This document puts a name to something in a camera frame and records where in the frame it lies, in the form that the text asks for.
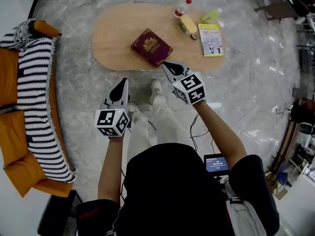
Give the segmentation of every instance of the maroon book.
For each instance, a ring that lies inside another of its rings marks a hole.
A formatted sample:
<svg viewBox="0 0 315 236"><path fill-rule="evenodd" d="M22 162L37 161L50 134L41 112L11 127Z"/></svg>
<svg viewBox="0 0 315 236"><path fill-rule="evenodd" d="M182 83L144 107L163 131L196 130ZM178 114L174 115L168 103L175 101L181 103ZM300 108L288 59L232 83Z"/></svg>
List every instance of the maroon book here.
<svg viewBox="0 0 315 236"><path fill-rule="evenodd" d="M151 65L158 67L173 49L150 29L146 29L131 45Z"/></svg>

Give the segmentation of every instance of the bottle with red cap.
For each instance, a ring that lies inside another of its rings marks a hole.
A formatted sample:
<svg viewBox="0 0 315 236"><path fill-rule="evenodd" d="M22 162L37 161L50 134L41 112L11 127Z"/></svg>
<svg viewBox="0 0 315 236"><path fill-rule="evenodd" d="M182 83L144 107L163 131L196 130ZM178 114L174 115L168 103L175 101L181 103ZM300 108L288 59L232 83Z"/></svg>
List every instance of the bottle with red cap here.
<svg viewBox="0 0 315 236"><path fill-rule="evenodd" d="M186 0L185 3L181 3L174 11L174 16L176 18L180 18L181 16L183 16L184 13L188 11L189 6L191 5L191 2L192 2L191 0Z"/></svg>

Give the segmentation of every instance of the sofa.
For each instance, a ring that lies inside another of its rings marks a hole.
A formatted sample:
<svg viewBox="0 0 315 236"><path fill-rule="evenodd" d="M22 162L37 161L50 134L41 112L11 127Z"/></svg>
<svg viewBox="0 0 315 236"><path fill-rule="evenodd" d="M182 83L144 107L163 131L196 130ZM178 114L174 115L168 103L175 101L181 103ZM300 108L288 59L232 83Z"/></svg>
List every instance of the sofa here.
<svg viewBox="0 0 315 236"><path fill-rule="evenodd" d="M54 50L59 32L28 20L0 38L0 147L4 171L30 188L67 197L76 179L58 121Z"/></svg>

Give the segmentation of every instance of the forearm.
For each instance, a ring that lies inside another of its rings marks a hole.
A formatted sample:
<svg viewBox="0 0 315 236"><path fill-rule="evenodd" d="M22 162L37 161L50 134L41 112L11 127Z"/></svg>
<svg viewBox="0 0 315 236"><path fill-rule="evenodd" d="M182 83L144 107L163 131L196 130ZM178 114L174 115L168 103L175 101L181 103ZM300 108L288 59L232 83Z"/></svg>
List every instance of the forearm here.
<svg viewBox="0 0 315 236"><path fill-rule="evenodd" d="M225 157L228 167L232 167L243 157L246 151L239 137L204 101L193 105L208 128L218 149Z"/></svg>
<svg viewBox="0 0 315 236"><path fill-rule="evenodd" d="M124 137L110 139L98 182L98 199L120 203L123 139Z"/></svg>

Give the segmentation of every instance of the marble floor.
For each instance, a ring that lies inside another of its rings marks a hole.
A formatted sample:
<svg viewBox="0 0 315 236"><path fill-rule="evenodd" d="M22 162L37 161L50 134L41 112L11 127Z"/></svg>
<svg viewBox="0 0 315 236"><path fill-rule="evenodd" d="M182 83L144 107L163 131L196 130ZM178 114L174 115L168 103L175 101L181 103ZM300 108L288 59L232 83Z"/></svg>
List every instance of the marble floor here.
<svg viewBox="0 0 315 236"><path fill-rule="evenodd" d="M196 115L192 107L176 99L161 69L115 72L102 67L91 52L94 20L100 11L122 2L176 4L179 0L39 0L33 17L62 32L56 47L56 87L60 124L67 153L76 168L74 187L84 201L95 199L108 139L93 127L96 109L105 90L123 77L130 79L131 100L147 109L153 78L163 83L164 94L175 115L189 129ZM292 19L268 22L254 8L259 0L192 0L192 6L209 11L220 8L220 24L226 35L225 63L202 72L207 101L243 141L248 154L259 155L266 167L280 146L287 113L278 111L293 101L299 86L297 33ZM200 119L193 135L203 134ZM123 166L126 166L126 133ZM211 137L196 138L198 154L212 153Z"/></svg>

